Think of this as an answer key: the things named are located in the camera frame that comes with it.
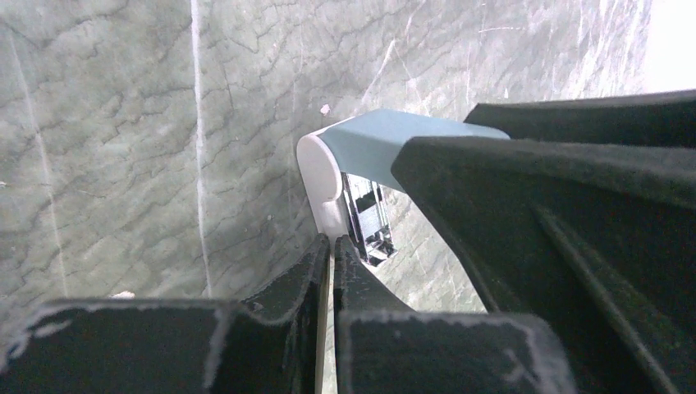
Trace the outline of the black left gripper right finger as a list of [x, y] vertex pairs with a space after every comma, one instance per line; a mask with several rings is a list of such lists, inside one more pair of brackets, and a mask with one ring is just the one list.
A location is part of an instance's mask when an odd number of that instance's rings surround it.
[[341, 393], [574, 393], [549, 325], [529, 314], [423, 313], [335, 244], [334, 328]]

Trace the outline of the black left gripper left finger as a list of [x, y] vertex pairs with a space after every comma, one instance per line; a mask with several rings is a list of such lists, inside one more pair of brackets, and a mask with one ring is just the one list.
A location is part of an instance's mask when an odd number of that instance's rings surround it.
[[4, 393], [313, 393], [330, 241], [243, 300], [64, 299], [1, 360]]

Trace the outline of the light blue small box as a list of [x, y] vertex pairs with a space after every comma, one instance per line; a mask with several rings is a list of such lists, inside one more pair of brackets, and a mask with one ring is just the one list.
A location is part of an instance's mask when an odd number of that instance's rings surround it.
[[405, 143], [418, 136], [508, 135], [488, 126], [378, 109], [303, 136], [296, 156], [318, 232], [332, 239], [348, 235], [372, 266], [396, 254], [383, 189], [403, 190], [391, 167]]

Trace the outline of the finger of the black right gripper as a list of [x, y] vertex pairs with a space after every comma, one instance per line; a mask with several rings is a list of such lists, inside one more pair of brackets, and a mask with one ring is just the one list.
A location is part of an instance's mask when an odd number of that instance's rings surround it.
[[695, 92], [479, 103], [465, 122], [498, 129], [517, 140], [693, 149]]
[[391, 166], [495, 312], [534, 314], [582, 392], [695, 390], [695, 152], [416, 137]]

